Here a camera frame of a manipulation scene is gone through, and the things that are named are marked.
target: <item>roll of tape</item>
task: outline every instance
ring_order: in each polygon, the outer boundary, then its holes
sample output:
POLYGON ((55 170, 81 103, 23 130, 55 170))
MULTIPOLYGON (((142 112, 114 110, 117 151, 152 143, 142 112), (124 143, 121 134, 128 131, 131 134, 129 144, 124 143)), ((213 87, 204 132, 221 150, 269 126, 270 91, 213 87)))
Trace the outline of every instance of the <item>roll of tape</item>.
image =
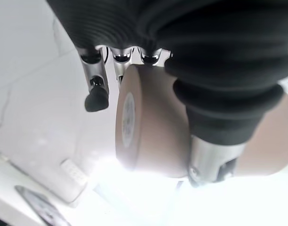
POLYGON ((117 106, 116 154, 127 169, 187 175, 190 134, 174 81, 162 67, 131 65, 126 70, 117 106))
MULTIPOLYGON (((129 170, 187 176, 190 134, 174 77, 163 68, 130 66, 121 85, 116 154, 129 170)), ((236 176, 269 175, 288 165, 288 95, 268 112, 238 159, 236 176)))

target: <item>bright light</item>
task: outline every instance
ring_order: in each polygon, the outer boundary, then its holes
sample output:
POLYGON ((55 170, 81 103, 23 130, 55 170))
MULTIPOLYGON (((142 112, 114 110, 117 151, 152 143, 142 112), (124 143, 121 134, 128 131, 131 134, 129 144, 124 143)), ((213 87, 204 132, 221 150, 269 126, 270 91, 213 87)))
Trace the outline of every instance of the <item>bright light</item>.
POLYGON ((170 209, 176 180, 131 173, 117 161, 104 162, 102 172, 104 188, 125 203, 129 215, 150 222, 170 226, 288 225, 288 175, 233 178, 198 189, 185 182, 170 209))

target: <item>white label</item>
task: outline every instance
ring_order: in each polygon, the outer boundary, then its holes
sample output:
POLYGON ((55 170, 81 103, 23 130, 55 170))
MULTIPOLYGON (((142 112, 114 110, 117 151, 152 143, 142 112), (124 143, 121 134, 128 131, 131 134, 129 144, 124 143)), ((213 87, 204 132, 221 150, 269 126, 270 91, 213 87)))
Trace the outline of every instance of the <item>white label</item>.
POLYGON ((125 148, 129 147, 134 136, 135 129, 135 101, 129 92, 126 95, 122 113, 122 139, 125 148))

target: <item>silver metal joint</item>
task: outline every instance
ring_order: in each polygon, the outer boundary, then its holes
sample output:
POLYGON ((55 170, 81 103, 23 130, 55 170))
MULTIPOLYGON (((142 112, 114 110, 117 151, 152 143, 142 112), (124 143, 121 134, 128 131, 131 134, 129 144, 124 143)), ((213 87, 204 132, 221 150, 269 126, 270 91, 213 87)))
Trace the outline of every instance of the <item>silver metal joint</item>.
POLYGON ((236 161, 246 144, 215 145, 192 136, 189 181, 202 186, 226 180, 233 176, 236 161))
POLYGON ((131 55, 133 47, 125 49, 118 49, 118 48, 110 48, 110 49, 112 51, 114 68, 116 72, 116 79, 120 87, 125 70, 132 64, 131 55))
POLYGON ((101 77, 103 81, 103 85, 107 93, 109 93, 109 88, 108 88, 108 81, 107 81, 107 76, 106 76, 106 71, 105 71, 105 65, 104 65, 104 60, 103 60, 103 54, 102 50, 99 49, 101 57, 100 60, 96 63, 87 63, 85 62, 82 57, 80 57, 83 70, 86 76, 87 84, 88 84, 88 90, 91 91, 94 86, 97 85, 97 83, 94 81, 96 80, 97 76, 101 77))
POLYGON ((162 49, 157 49, 154 52, 147 52, 143 48, 139 48, 141 60, 144 64, 155 65, 160 59, 162 49))

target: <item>black rubber fingertip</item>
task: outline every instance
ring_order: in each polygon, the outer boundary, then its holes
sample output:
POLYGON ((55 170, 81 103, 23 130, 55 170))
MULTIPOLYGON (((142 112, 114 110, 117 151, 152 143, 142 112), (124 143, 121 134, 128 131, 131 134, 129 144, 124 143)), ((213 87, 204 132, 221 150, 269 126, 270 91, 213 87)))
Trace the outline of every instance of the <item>black rubber fingertip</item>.
POLYGON ((87 112, 101 111, 108 108, 108 105, 108 93, 103 87, 94 87, 84 103, 87 112))

